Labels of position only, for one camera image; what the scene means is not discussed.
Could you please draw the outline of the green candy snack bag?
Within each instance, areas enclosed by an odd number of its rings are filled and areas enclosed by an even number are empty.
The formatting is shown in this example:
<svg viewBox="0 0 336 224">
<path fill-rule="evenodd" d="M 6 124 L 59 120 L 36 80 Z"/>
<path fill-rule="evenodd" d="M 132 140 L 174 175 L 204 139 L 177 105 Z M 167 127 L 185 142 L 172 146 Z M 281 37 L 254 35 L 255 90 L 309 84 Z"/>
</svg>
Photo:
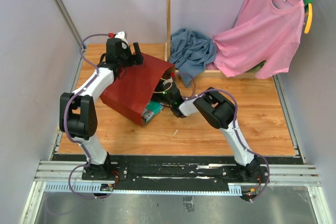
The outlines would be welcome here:
<svg viewBox="0 0 336 224">
<path fill-rule="evenodd" d="M 162 110 L 163 105 L 161 103 L 150 101 L 142 112 L 142 118 L 144 119 L 145 124 L 150 122 Z"/>
</svg>

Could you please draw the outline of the red paper bag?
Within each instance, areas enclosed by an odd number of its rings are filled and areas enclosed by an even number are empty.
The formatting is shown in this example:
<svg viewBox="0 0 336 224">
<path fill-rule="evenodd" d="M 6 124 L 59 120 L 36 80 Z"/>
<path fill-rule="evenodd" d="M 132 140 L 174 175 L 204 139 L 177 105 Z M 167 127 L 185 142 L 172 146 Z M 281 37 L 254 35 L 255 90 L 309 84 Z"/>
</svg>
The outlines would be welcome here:
<svg viewBox="0 0 336 224">
<path fill-rule="evenodd" d="M 142 113 L 163 77 L 170 77 L 175 66 L 143 53 L 143 64 L 127 67 L 124 76 L 109 85 L 101 101 L 139 126 L 144 126 Z"/>
</svg>

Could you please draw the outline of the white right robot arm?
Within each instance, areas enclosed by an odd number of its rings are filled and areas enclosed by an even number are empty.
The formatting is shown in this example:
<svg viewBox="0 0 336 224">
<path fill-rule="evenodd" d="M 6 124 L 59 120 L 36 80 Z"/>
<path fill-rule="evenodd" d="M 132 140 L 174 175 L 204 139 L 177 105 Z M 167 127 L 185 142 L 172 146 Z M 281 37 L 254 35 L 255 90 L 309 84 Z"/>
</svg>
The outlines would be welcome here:
<svg viewBox="0 0 336 224">
<path fill-rule="evenodd" d="M 259 178 L 267 181 L 267 171 L 262 170 L 259 155 L 252 151 L 238 125 L 238 104 L 227 91 L 213 87 L 190 98 L 183 98 L 175 84 L 161 93 L 154 93 L 152 100 L 164 103 L 178 118 L 200 113 L 208 124 L 219 130 L 234 154 L 238 177 L 244 182 Z"/>
</svg>

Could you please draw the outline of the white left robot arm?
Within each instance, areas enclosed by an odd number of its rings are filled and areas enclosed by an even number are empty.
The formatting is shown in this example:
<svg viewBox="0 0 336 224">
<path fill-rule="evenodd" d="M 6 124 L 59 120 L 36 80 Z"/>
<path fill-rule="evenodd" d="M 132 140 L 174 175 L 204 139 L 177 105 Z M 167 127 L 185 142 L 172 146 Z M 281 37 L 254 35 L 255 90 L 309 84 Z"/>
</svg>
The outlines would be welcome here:
<svg viewBox="0 0 336 224">
<path fill-rule="evenodd" d="M 95 103 L 103 91 L 120 78 L 128 67 L 143 64 L 143 56 L 137 42 L 130 47 L 122 36 L 107 39 L 106 52 L 95 65 L 93 74 L 72 93 L 60 97 L 59 127 L 69 139 L 78 144 L 86 156 L 83 172 L 90 179 L 109 179 L 112 170 L 109 153 L 98 137 L 98 118 Z"/>
</svg>

